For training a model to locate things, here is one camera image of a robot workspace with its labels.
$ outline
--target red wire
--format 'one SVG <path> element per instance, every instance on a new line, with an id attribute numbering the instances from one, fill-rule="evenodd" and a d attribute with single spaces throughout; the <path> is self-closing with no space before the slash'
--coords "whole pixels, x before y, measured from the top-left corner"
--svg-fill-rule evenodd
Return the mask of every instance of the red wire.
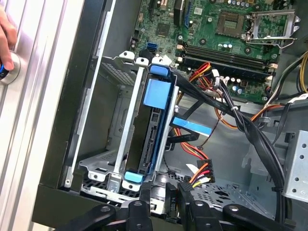
<path id="1" fill-rule="evenodd" d="M 185 152 L 189 153 L 190 155 L 194 155 L 195 157 L 198 157 L 200 160 L 203 160 L 203 158 L 201 158 L 201 157 L 198 156 L 197 154 L 192 153 L 192 152 L 186 150 L 185 147 L 184 147 L 184 145 L 183 145 L 182 143 L 180 143 L 180 144 L 181 144 L 182 149 L 183 149 Z"/>
<path id="2" fill-rule="evenodd" d="M 178 134 L 181 135 L 181 130 L 179 128 L 177 128 Z M 199 149 L 197 149 L 196 147 L 191 146 L 189 143 L 185 142 L 185 144 L 187 146 L 189 146 L 190 148 L 194 149 L 195 151 L 197 151 L 201 156 L 203 156 L 205 159 L 208 159 L 208 156 L 201 152 Z"/>
<path id="3" fill-rule="evenodd" d="M 205 175 L 205 174 L 207 174 L 207 173 L 210 173 L 210 170 L 203 171 L 202 173 L 200 173 L 200 175 L 199 175 L 199 176 L 201 176 L 201 175 Z"/>
<path id="4" fill-rule="evenodd" d="M 189 80 L 192 79 L 193 77 L 195 77 L 195 76 L 196 76 L 197 74 L 199 74 L 200 72 L 202 72 L 204 69 L 206 69 L 206 68 L 208 67 L 208 65 L 209 65 L 209 63 L 204 63 L 204 64 L 202 64 L 202 65 L 198 68 L 198 70 L 196 70 L 195 73 L 189 78 Z"/>

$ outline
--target orange wire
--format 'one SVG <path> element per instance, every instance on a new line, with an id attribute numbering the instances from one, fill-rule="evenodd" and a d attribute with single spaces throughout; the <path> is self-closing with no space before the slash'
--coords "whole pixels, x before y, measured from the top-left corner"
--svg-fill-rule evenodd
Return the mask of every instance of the orange wire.
<path id="1" fill-rule="evenodd" d="M 280 108 L 280 107 L 282 107 L 282 106 L 281 106 L 281 105 L 278 105 L 278 104 L 274 104 L 274 105 L 270 105 L 270 106 L 268 106 L 268 107 L 266 107 L 266 108 L 263 108 L 261 111 L 259 111 L 257 114 L 255 114 L 255 115 L 251 118 L 251 121 L 255 122 L 255 120 L 256 120 L 264 111 L 266 111 L 266 110 L 268 110 L 268 109 L 274 109 L 274 108 Z M 236 126 L 234 126 L 234 125 L 228 123 L 226 120 L 224 120 L 224 119 L 222 118 L 222 116 L 219 114 L 217 108 L 215 108 L 215 113 L 216 113 L 216 115 L 218 116 L 218 118 L 221 120 L 221 122 L 222 122 L 224 125 L 228 126 L 228 127 L 231 128 L 231 129 L 237 129 Z"/>
<path id="2" fill-rule="evenodd" d="M 194 179 L 199 175 L 199 173 L 200 173 L 206 166 L 208 166 L 208 163 L 205 163 L 201 168 L 199 168 L 199 170 L 193 175 L 193 177 L 192 177 L 191 180 L 189 181 L 190 184 L 194 181 Z"/>
<path id="3" fill-rule="evenodd" d="M 181 131 L 180 131 L 179 128 L 175 128 L 174 131 L 175 131 L 175 133 L 176 133 L 177 136 L 181 135 Z M 191 146 L 191 145 L 190 145 L 189 143 L 187 143 L 187 142 L 183 142 L 183 143 L 181 143 L 181 144 L 183 144 L 183 145 L 184 145 L 187 149 L 189 149 L 189 150 L 191 150 L 190 148 L 192 148 L 194 151 L 198 152 L 202 157 L 204 157 L 205 159 L 208 159 L 208 156 L 207 156 L 204 152 L 200 151 L 198 148 Z"/>

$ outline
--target black plastic part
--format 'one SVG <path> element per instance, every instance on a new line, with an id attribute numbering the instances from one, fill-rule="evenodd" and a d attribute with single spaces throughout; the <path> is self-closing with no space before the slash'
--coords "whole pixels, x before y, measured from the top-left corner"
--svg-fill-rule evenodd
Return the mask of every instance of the black plastic part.
<path id="1" fill-rule="evenodd" d="M 150 204 L 151 201 L 151 182 L 143 183 L 140 187 L 140 196 L 141 201 L 145 201 L 147 204 Z"/>
<path id="2" fill-rule="evenodd" d="M 185 231 L 189 230 L 189 205 L 194 201 L 191 194 L 193 186 L 190 183 L 180 182 L 178 184 L 178 210 L 181 217 L 181 222 Z"/>
<path id="3" fill-rule="evenodd" d="M 152 108 L 150 122 L 144 138 L 142 155 L 138 167 L 138 173 L 144 176 L 148 174 L 149 168 L 151 167 L 161 114 L 162 110 Z"/>
<path id="4" fill-rule="evenodd" d="M 219 220 L 213 216 L 210 206 L 203 201 L 190 203 L 190 229 L 196 231 L 222 231 Z"/>
<path id="5" fill-rule="evenodd" d="M 222 231 L 219 220 L 213 216 L 209 205 L 195 201 L 190 183 L 178 184 L 178 210 L 185 231 Z"/>
<path id="6" fill-rule="evenodd" d="M 141 102 L 143 102 L 144 95 L 145 91 L 143 92 Z M 126 171 L 138 173 L 138 168 L 144 147 L 144 139 L 147 134 L 150 119 L 151 119 L 151 107 L 145 106 L 144 104 L 140 103 L 138 109 L 138 115 L 135 117 L 134 120 L 135 128 L 127 157 L 127 162 L 125 167 Z"/>
<path id="7" fill-rule="evenodd" d="M 197 160 L 197 166 L 198 168 L 201 168 L 205 163 L 208 163 L 208 165 L 205 167 L 204 171 L 209 170 L 209 174 L 206 175 L 206 177 L 211 178 L 209 183 L 215 183 L 215 175 L 214 175 L 214 169 L 213 169 L 213 163 L 211 159 L 206 159 L 206 160 Z"/>
<path id="8" fill-rule="evenodd" d="M 128 231 L 152 231 L 150 219 L 150 207 L 144 201 L 133 201 L 128 205 L 128 219 L 126 222 Z"/>
<path id="9" fill-rule="evenodd" d="M 293 230 L 242 205 L 227 205 L 223 208 L 223 214 L 225 217 L 229 218 L 237 225 L 243 226 L 252 231 Z"/>
<path id="10" fill-rule="evenodd" d="M 71 220 L 56 231 L 92 231 L 101 228 L 116 219 L 116 210 L 110 205 L 99 205 Z"/>
<path id="11" fill-rule="evenodd" d="M 284 137 L 284 142 L 289 143 L 294 136 L 295 136 L 294 132 L 287 132 Z"/>
<path id="12" fill-rule="evenodd" d="M 169 219 L 177 220 L 177 188 L 171 183 L 166 183 L 165 213 Z"/>
<path id="13" fill-rule="evenodd" d="M 155 57 L 148 49 L 143 49 L 141 51 L 139 51 L 139 57 L 141 58 L 146 58 L 150 61 L 150 63 L 152 62 L 152 59 Z"/>
<path id="14" fill-rule="evenodd" d="M 176 26 L 181 26 L 183 24 L 183 14 L 184 14 L 184 0 L 175 0 L 174 2 L 174 16 L 173 22 Z"/>

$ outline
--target black wire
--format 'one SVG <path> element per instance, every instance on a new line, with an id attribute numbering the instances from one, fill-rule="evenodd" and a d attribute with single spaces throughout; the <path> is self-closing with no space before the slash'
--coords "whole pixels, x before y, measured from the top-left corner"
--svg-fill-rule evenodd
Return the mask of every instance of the black wire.
<path id="1" fill-rule="evenodd" d="M 288 96 L 283 96 L 283 97 L 279 97 L 277 100 L 288 100 L 288 99 L 293 99 L 295 97 L 298 97 L 300 95 L 304 94 L 304 92 L 301 92 L 301 93 L 296 93 L 296 94 L 293 94 L 293 95 L 288 95 Z"/>
<path id="2" fill-rule="evenodd" d="M 297 61 L 290 68 L 290 70 L 284 73 L 284 75 L 282 76 L 281 85 L 279 86 L 278 90 L 279 94 L 281 92 L 282 85 L 286 77 L 300 63 L 301 60 Z M 177 84 L 184 93 L 188 94 L 193 98 L 196 98 L 197 100 L 201 100 L 204 103 L 207 103 L 235 118 L 238 129 L 244 132 L 249 142 L 254 145 L 256 152 L 259 155 L 262 163 L 264 164 L 270 176 L 272 177 L 275 187 L 278 189 L 282 189 L 284 186 L 284 172 L 273 145 L 268 140 L 268 138 L 260 131 L 260 129 L 250 120 L 250 118 L 242 115 L 236 109 L 234 109 L 233 111 L 231 110 L 234 107 L 234 103 L 225 84 L 220 85 L 220 90 L 222 90 L 224 93 L 224 98 L 226 100 L 227 105 L 218 102 L 200 92 L 200 90 L 198 90 L 188 80 L 186 80 L 177 70 L 173 69 L 173 72 L 175 75 L 177 75 L 178 77 Z M 291 201 L 288 203 L 286 201 L 287 199 L 282 197 L 281 191 L 277 192 L 277 206 L 276 206 L 275 219 L 280 223 L 283 223 L 285 218 L 291 218 L 289 217 L 290 214 L 292 213 Z"/>
<path id="3" fill-rule="evenodd" d="M 276 143 L 276 141 L 278 140 L 278 138 L 280 137 L 280 135 L 282 133 L 282 130 L 283 130 L 285 122 L 287 120 L 288 112 L 290 110 L 291 105 L 292 105 L 291 103 L 287 103 L 287 105 L 284 107 L 284 109 L 282 111 L 282 115 L 280 117 L 279 125 L 277 127 L 276 137 L 275 137 L 275 140 L 273 142 L 273 145 Z"/>
<path id="4" fill-rule="evenodd" d="M 303 88 L 302 88 L 302 86 L 299 83 L 299 77 L 300 77 L 299 73 L 300 73 L 300 71 L 298 71 L 297 77 L 296 77 L 296 89 L 297 89 L 298 93 L 293 94 L 293 95 L 287 95 L 287 96 L 279 97 L 277 100 L 288 100 L 288 99 L 292 99 L 292 98 L 298 97 L 298 96 L 300 96 L 300 95 L 305 93 Z"/>
<path id="5" fill-rule="evenodd" d="M 198 148 L 199 150 L 201 150 L 201 148 L 203 148 L 203 146 L 204 146 L 204 145 L 208 142 L 208 140 L 211 138 L 211 136 L 213 135 L 213 133 L 214 133 L 215 129 L 217 128 L 219 122 L 220 122 L 220 119 L 217 120 L 217 123 L 216 123 L 215 126 L 213 127 L 212 132 L 211 132 L 211 134 L 208 136 L 208 138 L 207 138 L 201 145 L 197 146 L 197 148 Z"/>
<path id="6" fill-rule="evenodd" d="M 275 95 L 275 97 L 271 100 L 270 103 L 272 103 L 273 101 L 275 101 L 276 99 L 278 99 L 281 91 L 282 91 L 282 87 L 283 87 L 283 84 L 285 82 L 285 80 L 287 79 L 287 77 L 289 76 L 289 74 L 295 70 L 295 68 L 297 66 L 299 66 L 303 61 L 303 58 L 297 60 L 292 66 L 291 68 L 289 68 L 282 76 L 281 76 L 281 82 L 279 84 L 279 88 L 278 88 L 278 91 L 277 91 L 277 94 Z"/>
<path id="7" fill-rule="evenodd" d="M 227 105 L 233 109 L 234 118 L 238 129 L 244 132 L 248 140 L 254 145 L 262 163 L 273 178 L 275 187 L 283 188 L 284 171 L 273 145 L 249 118 L 242 115 L 242 113 L 236 109 L 225 84 L 221 83 L 219 89 L 223 92 Z M 276 221 L 283 223 L 286 218 L 286 214 L 288 214 L 288 209 L 289 208 L 286 207 L 284 198 L 281 196 L 281 192 L 277 192 Z"/>
<path id="8" fill-rule="evenodd" d="M 198 100 L 193 106 L 191 106 L 185 113 L 184 115 L 181 117 L 182 119 L 186 120 L 188 119 L 188 117 L 190 117 L 192 115 L 192 113 L 194 113 L 195 110 L 197 110 L 201 105 L 203 104 L 202 101 Z"/>
<path id="9" fill-rule="evenodd" d="M 304 89 L 302 89 L 302 85 L 299 83 L 299 79 L 300 79 L 300 70 L 298 71 L 297 77 L 296 77 L 296 89 L 298 93 L 302 93 Z"/>

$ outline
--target human hand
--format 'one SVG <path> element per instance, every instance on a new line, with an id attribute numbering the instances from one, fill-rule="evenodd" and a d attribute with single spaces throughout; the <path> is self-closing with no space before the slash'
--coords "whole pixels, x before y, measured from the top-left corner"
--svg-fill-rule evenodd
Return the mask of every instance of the human hand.
<path id="1" fill-rule="evenodd" d="M 14 69 L 14 63 L 9 48 L 15 46 L 16 42 L 17 30 L 9 22 L 4 8 L 0 6 L 0 60 L 4 68 L 8 71 Z"/>

